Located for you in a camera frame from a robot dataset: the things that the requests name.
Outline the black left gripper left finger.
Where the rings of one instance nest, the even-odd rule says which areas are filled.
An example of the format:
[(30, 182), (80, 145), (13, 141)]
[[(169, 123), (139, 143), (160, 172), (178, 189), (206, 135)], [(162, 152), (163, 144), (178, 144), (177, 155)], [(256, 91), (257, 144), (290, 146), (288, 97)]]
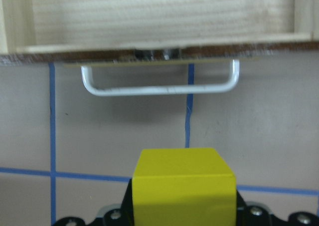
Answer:
[(120, 205), (102, 207), (90, 223), (79, 217), (64, 217), (57, 220), (54, 226), (134, 226), (132, 197), (132, 180), (128, 182), (124, 198)]

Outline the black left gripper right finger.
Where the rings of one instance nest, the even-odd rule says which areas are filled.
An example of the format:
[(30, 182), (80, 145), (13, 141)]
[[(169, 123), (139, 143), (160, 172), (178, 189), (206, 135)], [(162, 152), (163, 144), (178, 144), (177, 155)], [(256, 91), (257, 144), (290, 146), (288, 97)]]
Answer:
[(236, 226), (318, 226), (319, 217), (309, 212), (294, 212), (287, 220), (277, 217), (266, 205), (248, 202), (237, 193)]

